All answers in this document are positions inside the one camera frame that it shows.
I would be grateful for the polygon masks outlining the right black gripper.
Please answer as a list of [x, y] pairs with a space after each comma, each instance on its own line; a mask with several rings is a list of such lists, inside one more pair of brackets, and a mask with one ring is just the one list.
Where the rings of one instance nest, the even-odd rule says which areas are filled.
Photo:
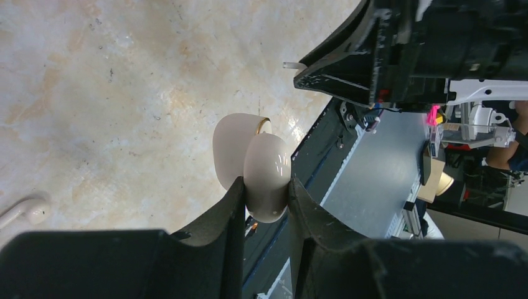
[[370, 107], [460, 97], [455, 81], [527, 84], [526, 1], [361, 1], [300, 60], [295, 88]]

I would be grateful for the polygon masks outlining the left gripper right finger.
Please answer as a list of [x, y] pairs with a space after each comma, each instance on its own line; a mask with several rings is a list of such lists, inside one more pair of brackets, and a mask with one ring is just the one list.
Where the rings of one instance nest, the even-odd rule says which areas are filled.
[[295, 298], [526, 298], [527, 253], [500, 240], [370, 239], [288, 186]]

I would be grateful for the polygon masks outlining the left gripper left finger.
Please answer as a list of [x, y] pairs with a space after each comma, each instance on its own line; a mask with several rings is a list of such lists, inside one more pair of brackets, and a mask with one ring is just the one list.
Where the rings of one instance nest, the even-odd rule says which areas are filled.
[[2, 298], [240, 298], [245, 188], [182, 229], [26, 232], [1, 250]]

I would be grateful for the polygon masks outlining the small beige earbud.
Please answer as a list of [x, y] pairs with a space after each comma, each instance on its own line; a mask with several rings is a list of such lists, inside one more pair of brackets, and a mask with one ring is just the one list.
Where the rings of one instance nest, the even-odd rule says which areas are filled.
[[302, 71], [307, 68], [307, 66], [300, 62], [283, 62], [284, 69], [293, 69], [297, 71]]
[[45, 199], [23, 200], [1, 215], [1, 229], [17, 217], [24, 216], [30, 224], [40, 224], [50, 216], [50, 204]]

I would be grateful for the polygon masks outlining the beige rounded block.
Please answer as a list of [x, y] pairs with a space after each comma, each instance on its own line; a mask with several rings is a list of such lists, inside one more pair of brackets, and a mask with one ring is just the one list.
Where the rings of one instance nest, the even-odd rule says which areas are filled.
[[262, 223], [279, 220], [287, 207], [291, 157], [286, 142], [273, 134], [270, 119], [229, 114], [216, 125], [212, 146], [215, 172], [224, 189], [243, 178], [249, 215]]

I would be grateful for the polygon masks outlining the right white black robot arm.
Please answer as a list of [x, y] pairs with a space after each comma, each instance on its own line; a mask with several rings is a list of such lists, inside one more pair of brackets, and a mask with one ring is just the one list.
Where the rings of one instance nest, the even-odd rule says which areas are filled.
[[298, 89], [407, 111], [527, 98], [526, 1], [361, 1], [301, 59]]

